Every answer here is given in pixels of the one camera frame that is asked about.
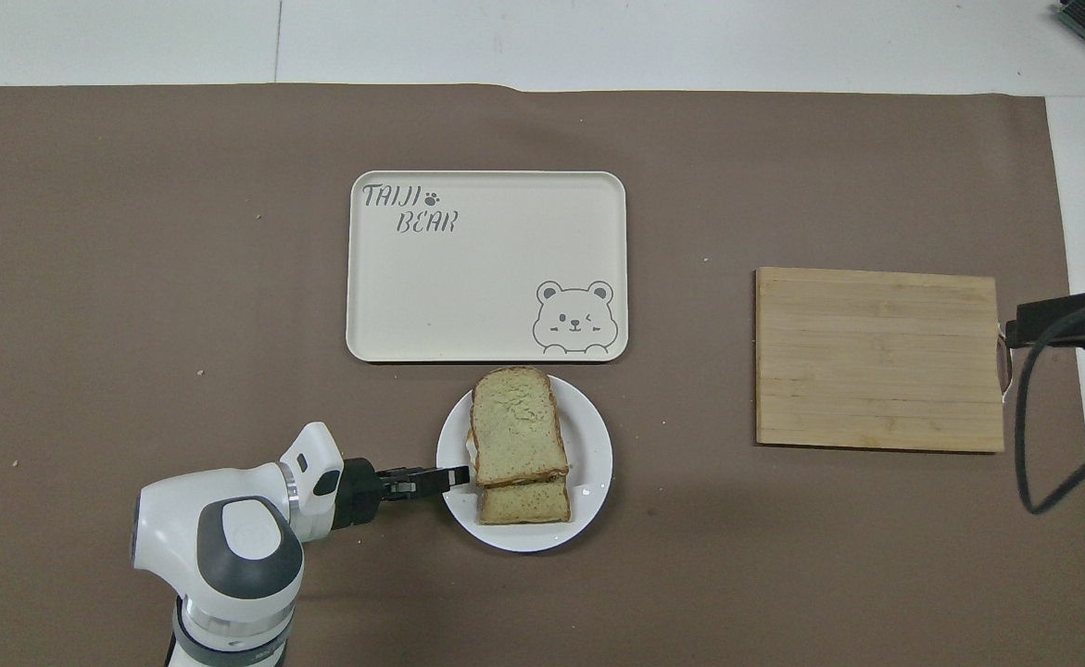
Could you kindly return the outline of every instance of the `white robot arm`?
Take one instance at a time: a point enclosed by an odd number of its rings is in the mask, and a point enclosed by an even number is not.
[[[169,667],[282,663],[304,574],[302,542],[367,524],[383,499],[434,497],[467,467],[395,469],[344,461],[309,423],[276,463],[208,470],[139,493],[130,561],[175,588]]]

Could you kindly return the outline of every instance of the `round plate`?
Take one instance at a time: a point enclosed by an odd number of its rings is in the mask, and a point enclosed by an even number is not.
[[[612,440],[604,419],[596,406],[573,385],[551,375],[550,389],[559,405],[559,429],[567,449],[571,473],[567,473],[567,497],[571,498],[571,521],[554,524],[510,524],[484,526],[477,520],[480,489],[473,482],[454,486],[444,493],[452,516],[460,526],[480,541],[501,550],[533,552],[556,548],[592,523],[612,485]],[[447,415],[439,433],[439,448],[435,451],[435,465],[454,467],[472,465],[469,431],[471,423],[472,393],[464,394]]]

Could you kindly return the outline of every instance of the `slice of bread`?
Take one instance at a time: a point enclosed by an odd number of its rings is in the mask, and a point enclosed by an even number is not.
[[[547,524],[571,521],[567,478],[485,489],[481,524]]]
[[[550,379],[536,368],[501,368],[472,390],[475,483],[484,488],[546,482],[569,471]]]

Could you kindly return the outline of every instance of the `white table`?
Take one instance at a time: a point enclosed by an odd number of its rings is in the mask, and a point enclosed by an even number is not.
[[[1049,98],[1070,287],[1081,292],[1085,42],[1051,8],[1020,0],[0,0],[0,86],[478,81],[524,90],[1041,94]],[[1078,362],[1085,410],[1085,354]]]

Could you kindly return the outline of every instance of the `bear face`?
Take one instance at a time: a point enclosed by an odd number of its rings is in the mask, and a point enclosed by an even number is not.
[[[586,352],[590,347],[607,347],[617,338],[617,322],[612,318],[612,286],[598,280],[586,290],[563,290],[548,280],[538,284],[538,318],[534,339],[539,346],[564,352]]]

